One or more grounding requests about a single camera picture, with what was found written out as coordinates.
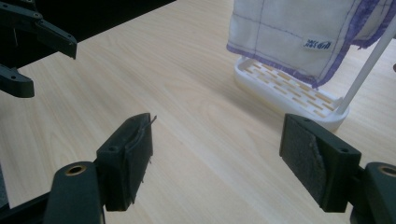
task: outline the cloth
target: cloth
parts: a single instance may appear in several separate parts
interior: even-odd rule
[[[234,0],[227,49],[317,88],[349,47],[367,48],[385,32],[396,0]]]

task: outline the dish drying rack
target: dish drying rack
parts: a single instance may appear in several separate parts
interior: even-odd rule
[[[235,80],[239,87],[257,95],[277,112],[312,119],[333,132],[347,117],[350,102],[394,37],[396,17],[376,44],[345,97],[337,98],[326,91],[312,89],[297,78],[247,57],[241,57],[235,63]]]

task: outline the bolt hole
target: bolt hole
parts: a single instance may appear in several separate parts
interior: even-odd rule
[[[81,173],[83,173],[85,170],[87,169],[86,166],[83,165],[77,165],[77,166],[73,166],[72,168],[68,169],[66,171],[66,175],[79,175]]]
[[[396,169],[394,169],[392,167],[380,166],[379,170],[385,175],[390,175],[390,176],[396,177]]]

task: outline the dark floor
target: dark floor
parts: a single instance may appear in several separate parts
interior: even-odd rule
[[[0,0],[9,4],[18,1]],[[35,4],[44,20],[73,35],[79,42],[173,1],[35,0]],[[14,48],[5,35],[0,35],[0,64],[19,68],[54,53],[35,41],[35,35],[17,31],[17,38],[19,45]]]

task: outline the light wood surface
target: light wood surface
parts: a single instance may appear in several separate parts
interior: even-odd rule
[[[348,223],[326,214],[278,156],[283,117],[241,91],[225,49],[232,0],[178,0],[20,72],[35,98],[0,92],[0,159],[12,206],[150,112],[154,156],[136,203],[107,223]],[[370,49],[352,48],[323,87],[343,96]],[[336,134],[369,161],[396,163],[393,40]]]

